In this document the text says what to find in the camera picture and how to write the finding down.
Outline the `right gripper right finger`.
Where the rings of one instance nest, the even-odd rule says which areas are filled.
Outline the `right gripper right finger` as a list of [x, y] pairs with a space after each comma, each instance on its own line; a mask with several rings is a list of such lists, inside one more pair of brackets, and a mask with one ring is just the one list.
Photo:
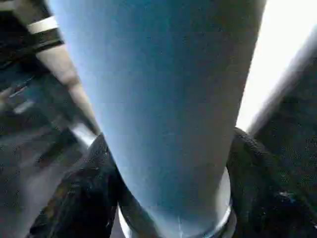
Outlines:
[[315, 238], [317, 208], [276, 156], [236, 128], [227, 161], [235, 238]]

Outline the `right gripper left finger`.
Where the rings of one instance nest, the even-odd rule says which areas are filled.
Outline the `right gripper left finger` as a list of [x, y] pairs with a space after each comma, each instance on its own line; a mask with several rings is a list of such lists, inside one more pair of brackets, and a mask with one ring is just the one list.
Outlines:
[[29, 229], [30, 238], [108, 238], [122, 181], [100, 134], [66, 174]]

